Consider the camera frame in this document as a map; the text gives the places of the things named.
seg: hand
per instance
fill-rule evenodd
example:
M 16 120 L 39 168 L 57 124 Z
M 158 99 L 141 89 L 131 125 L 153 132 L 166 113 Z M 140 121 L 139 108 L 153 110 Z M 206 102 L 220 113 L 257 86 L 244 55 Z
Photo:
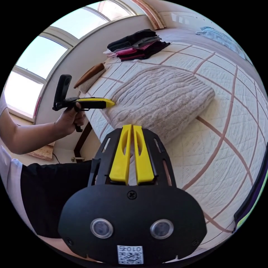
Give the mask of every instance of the hand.
M 76 106 L 81 109 L 80 103 L 76 103 Z M 74 108 L 71 110 L 66 109 L 56 121 L 56 131 L 63 136 L 72 134 L 75 131 L 75 124 L 77 126 L 83 126 L 85 123 L 85 112 L 76 112 Z

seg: camera lens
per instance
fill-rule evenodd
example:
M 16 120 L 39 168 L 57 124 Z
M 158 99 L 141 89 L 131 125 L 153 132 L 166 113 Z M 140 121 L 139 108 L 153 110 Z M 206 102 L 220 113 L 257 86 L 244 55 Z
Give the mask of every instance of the camera lens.
M 169 237 L 174 230 L 171 221 L 162 219 L 154 222 L 150 228 L 151 235 L 156 239 L 165 239 Z
M 105 219 L 93 220 L 90 229 L 98 238 L 109 238 L 113 234 L 113 226 Z
M 65 85 L 67 86 L 67 85 L 69 85 L 69 83 L 71 82 L 71 79 L 70 78 L 67 78 L 66 80 L 65 80 Z

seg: power cord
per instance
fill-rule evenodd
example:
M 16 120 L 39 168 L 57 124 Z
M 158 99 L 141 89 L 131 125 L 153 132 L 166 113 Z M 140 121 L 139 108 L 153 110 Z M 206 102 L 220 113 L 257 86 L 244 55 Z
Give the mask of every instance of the power cord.
M 52 153 L 52 155 L 54 155 L 54 156 L 55 156 L 55 158 L 57 159 L 57 161 L 59 162 L 59 160 L 58 160 L 57 156 L 56 156 L 54 153 Z

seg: bed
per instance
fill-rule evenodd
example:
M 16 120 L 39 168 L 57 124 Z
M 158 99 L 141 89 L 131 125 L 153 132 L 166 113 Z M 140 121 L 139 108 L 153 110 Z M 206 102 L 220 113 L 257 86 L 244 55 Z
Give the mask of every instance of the bed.
M 256 69 L 195 31 L 159 30 L 171 45 L 146 60 L 107 59 L 106 72 L 85 95 L 109 98 L 129 78 L 155 65 L 192 72 L 214 89 L 209 107 L 166 146 L 177 187 L 199 202 L 206 218 L 207 235 L 192 255 L 231 236 L 234 213 L 257 178 L 268 142 L 267 95 Z M 86 116 L 102 142 L 113 128 L 100 110 Z M 130 185 L 135 185 L 134 163 Z

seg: blue cloth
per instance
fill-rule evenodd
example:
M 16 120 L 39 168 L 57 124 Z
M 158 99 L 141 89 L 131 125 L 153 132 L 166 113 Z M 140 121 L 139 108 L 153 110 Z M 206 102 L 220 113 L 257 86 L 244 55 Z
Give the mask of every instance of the blue cloth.
M 232 51 L 236 52 L 238 55 L 240 55 L 244 60 L 247 60 L 247 57 L 243 51 L 243 49 L 240 47 L 240 45 L 231 37 L 215 30 L 214 28 L 211 27 L 201 27 L 201 31 L 196 32 L 195 34 L 201 35 L 204 37 L 207 37 L 209 39 L 212 39 Z

